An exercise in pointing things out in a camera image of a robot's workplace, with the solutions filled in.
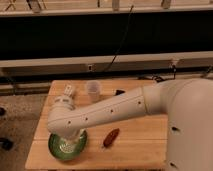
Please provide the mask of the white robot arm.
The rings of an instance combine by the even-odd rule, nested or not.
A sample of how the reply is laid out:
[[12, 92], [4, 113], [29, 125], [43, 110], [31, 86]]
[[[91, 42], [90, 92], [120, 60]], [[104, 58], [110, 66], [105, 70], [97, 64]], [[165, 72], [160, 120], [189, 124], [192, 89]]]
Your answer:
[[85, 128], [158, 114], [168, 116], [166, 171], [213, 171], [213, 80], [164, 81], [77, 109], [62, 95], [47, 129], [74, 139]]

